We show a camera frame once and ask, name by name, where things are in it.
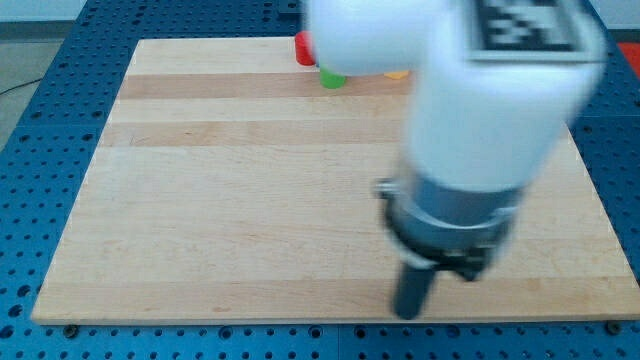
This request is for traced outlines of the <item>grey end effector flange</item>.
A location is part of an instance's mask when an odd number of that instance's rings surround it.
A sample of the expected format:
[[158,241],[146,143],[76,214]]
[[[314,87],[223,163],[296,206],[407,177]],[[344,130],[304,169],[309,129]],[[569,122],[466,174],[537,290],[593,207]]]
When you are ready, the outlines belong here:
[[448,271],[474,281],[498,256],[523,190],[472,191],[442,184],[402,162],[375,185],[387,236],[411,271]]

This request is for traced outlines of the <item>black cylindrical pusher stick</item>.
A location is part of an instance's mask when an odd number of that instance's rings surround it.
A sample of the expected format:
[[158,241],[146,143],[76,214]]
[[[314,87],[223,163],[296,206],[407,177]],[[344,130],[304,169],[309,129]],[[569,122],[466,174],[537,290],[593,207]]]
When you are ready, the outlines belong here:
[[403,264],[394,291],[393,312],[404,320],[415,319],[422,311],[435,276],[436,270],[432,267]]

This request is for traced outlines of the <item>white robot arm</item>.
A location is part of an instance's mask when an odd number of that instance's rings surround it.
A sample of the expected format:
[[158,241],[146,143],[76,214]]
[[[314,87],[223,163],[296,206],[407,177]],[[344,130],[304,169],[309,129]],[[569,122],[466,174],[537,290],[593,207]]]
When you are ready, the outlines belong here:
[[319,67],[414,76],[397,170],[382,180],[403,267],[394,313],[416,318],[437,273],[473,281],[510,239],[526,189],[606,65],[580,1],[307,3]]

